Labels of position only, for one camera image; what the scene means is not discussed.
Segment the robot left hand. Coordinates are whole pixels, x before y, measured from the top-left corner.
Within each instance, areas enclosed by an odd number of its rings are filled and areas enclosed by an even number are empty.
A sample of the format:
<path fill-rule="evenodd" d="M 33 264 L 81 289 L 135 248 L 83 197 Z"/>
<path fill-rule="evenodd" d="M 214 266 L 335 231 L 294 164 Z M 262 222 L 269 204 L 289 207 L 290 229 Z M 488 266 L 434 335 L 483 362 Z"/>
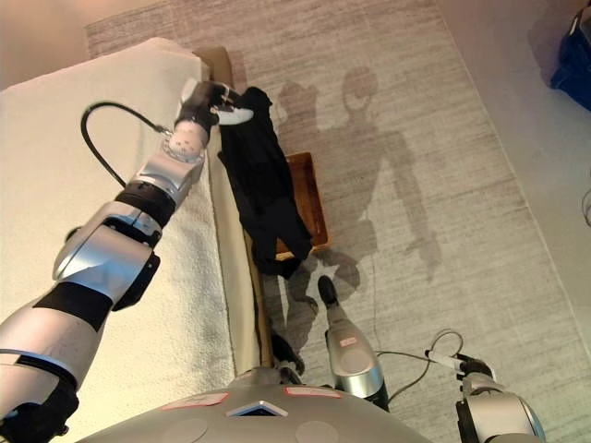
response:
<path fill-rule="evenodd" d="M 254 112 L 240 107 L 240 95 L 222 82 L 191 79 L 183 89 L 175 126 L 192 123 L 210 132 L 213 126 L 237 126 L 250 121 Z"/>

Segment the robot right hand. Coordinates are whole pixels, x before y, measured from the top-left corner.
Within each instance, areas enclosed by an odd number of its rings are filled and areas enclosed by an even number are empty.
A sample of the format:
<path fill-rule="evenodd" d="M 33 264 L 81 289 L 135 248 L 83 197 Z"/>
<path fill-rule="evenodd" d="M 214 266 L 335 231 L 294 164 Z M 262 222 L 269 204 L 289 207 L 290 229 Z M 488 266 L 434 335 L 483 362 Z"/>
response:
<path fill-rule="evenodd" d="M 438 353 L 434 350 L 425 350 L 425 356 L 431 363 L 436 363 L 452 369 L 459 381 L 463 381 L 470 374 L 481 374 L 491 378 L 493 381 L 496 380 L 493 369 L 484 361 L 474 357 L 461 353 L 449 356 Z"/>

